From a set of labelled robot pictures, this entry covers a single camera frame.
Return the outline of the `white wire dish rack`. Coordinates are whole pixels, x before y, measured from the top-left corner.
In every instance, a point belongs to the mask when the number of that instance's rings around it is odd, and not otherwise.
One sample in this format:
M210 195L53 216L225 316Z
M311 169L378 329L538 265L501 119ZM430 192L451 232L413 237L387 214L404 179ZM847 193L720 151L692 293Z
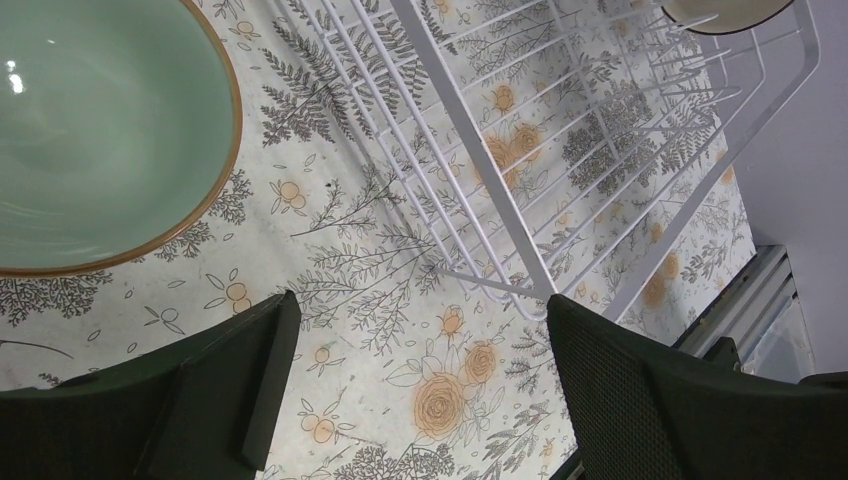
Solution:
M815 71L811 5L692 33L665 1L281 1L267 143L349 141L295 288L306 322L452 287L530 320L573 295L693 318L756 254L733 164Z

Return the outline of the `teal white mug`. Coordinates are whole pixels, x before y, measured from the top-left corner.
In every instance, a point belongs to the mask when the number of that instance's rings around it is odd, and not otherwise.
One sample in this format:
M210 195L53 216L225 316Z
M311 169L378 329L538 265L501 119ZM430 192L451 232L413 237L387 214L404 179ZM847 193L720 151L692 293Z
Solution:
M793 0L672 0L661 9L686 30L709 36L740 33L777 16Z

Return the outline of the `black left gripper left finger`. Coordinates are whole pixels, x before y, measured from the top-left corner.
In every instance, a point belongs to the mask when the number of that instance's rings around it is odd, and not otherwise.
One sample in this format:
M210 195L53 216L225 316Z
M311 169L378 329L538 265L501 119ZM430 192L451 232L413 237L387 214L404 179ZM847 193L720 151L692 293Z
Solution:
M51 389L1 395L5 479L252 479L300 331L292 292Z

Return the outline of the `pale green ceramic bowl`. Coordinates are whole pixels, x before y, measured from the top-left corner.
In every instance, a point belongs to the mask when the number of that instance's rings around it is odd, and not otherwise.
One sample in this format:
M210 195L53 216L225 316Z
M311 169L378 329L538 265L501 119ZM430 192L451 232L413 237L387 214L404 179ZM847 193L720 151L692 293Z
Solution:
M232 62L195 2L3 2L2 274L164 246L222 192L242 131Z

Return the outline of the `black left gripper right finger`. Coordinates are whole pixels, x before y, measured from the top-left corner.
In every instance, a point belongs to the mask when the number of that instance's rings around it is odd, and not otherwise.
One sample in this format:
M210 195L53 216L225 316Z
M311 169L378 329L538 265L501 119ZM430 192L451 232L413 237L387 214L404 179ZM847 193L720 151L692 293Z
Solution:
M546 320L589 479L843 479L847 390L658 343L562 295Z

